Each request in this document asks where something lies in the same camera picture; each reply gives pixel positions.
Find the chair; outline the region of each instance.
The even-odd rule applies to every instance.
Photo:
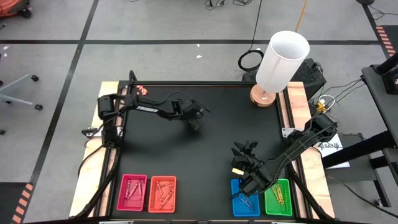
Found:
[[[37,82],[39,80],[39,78],[36,75],[24,75],[23,77],[13,81],[12,83],[9,83],[7,85],[4,85],[3,87],[0,87],[0,101],[4,102],[4,103],[7,103],[7,104],[11,104],[12,102],[15,101],[15,102],[18,102],[18,103],[24,103],[26,105],[34,105],[34,108],[36,110],[42,110],[43,109],[42,105],[39,105],[39,104],[35,105],[32,102],[29,102],[29,101],[26,101],[26,100],[21,100],[21,99],[14,98],[14,97],[6,95],[7,91],[9,91],[11,89],[14,89],[14,88],[17,88],[19,85],[23,84],[28,79],[33,80],[33,82]],[[0,129],[0,135],[3,135],[5,133],[6,133],[5,130]]]

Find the wooden table frame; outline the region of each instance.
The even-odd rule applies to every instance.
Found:
[[[103,82],[98,96],[108,95],[118,92],[119,82]],[[126,88],[122,90],[122,94],[127,92]],[[308,108],[307,97],[305,95],[304,86],[301,82],[290,82],[287,88],[289,94],[290,108],[293,116],[293,122],[295,128],[304,128],[304,124],[311,118],[310,110]],[[279,93],[279,101],[282,110],[282,117],[284,120],[284,126],[286,128],[289,125],[289,112],[285,103],[285,97],[283,92]],[[102,120],[98,117],[97,108],[95,108],[92,127],[99,127],[102,124]],[[117,118],[116,125],[122,124],[122,119]],[[101,138],[93,138],[85,149],[84,158],[97,149],[101,145]],[[85,165],[81,168],[80,176],[76,185],[75,196],[73,198],[72,207],[70,210],[70,216],[74,216],[79,213],[88,201],[92,198],[93,194],[99,187],[101,171],[104,164],[104,158],[106,149],[100,149],[90,159],[85,162]],[[112,167],[114,160],[115,151],[112,150],[109,155],[108,171]],[[308,190],[311,192],[315,200],[322,206],[322,208],[331,217],[334,217],[333,206],[331,204],[329,190],[325,178],[325,173],[322,166],[322,158],[318,151],[314,149],[307,149],[302,155],[302,167],[305,176],[305,183]],[[102,199],[101,207],[99,208],[98,215],[106,215],[106,207],[108,204],[110,186],[106,188]],[[307,211],[305,209],[305,203],[303,195],[300,189],[296,186],[297,201],[299,216],[307,218]],[[315,212],[312,212],[314,218],[317,217]]]

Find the yellow wire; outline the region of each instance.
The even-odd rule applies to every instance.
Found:
[[[300,15],[300,18],[298,19],[298,22],[297,22],[296,30],[295,30],[294,32],[297,32],[297,30],[298,30],[298,29],[299,29],[299,27],[300,27],[301,19],[302,19],[302,18],[303,18],[303,16],[304,16],[304,11],[305,11],[305,7],[307,6],[307,3],[308,3],[308,0],[305,0],[305,3],[304,3],[304,6],[303,6],[303,9],[301,10],[301,15]]]

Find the white cylinder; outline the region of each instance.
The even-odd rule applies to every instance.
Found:
[[[308,53],[310,44],[302,35],[292,31],[274,34],[257,72],[257,84],[265,91],[282,91]]]

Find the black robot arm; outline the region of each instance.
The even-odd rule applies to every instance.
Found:
[[[116,110],[114,100],[121,100],[124,106]],[[167,100],[166,97],[164,101],[158,102],[137,94],[101,96],[98,98],[98,116],[103,120],[102,140],[105,147],[119,146],[118,130],[111,120],[130,110],[155,113],[168,120],[181,120],[188,123],[194,130],[202,125],[201,118],[204,112],[210,112],[193,99]]]
[[[231,164],[233,172],[240,175],[241,192],[250,195],[266,191],[278,181],[283,168],[309,147],[318,142],[330,141],[337,132],[336,128],[337,124],[326,115],[316,114],[307,121],[304,131],[296,130],[287,137],[286,150],[280,156],[266,162],[252,153],[257,142],[247,142],[245,145],[234,142],[239,150],[232,148],[234,158]]]

